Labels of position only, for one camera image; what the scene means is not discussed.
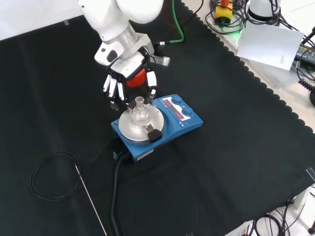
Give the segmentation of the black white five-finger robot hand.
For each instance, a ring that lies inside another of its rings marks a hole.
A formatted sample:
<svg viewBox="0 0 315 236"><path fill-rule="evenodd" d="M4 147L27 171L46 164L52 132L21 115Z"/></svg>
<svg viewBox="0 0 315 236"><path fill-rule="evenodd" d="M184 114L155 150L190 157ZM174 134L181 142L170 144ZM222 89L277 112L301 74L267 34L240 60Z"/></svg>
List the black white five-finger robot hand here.
<svg viewBox="0 0 315 236"><path fill-rule="evenodd" d="M157 77L150 68L153 57L141 47L128 59L118 59L108 69L103 85L103 92L109 100L110 107L118 110L119 106L128 107L134 96L139 96L146 86L145 103L151 104L157 94Z"/></svg>

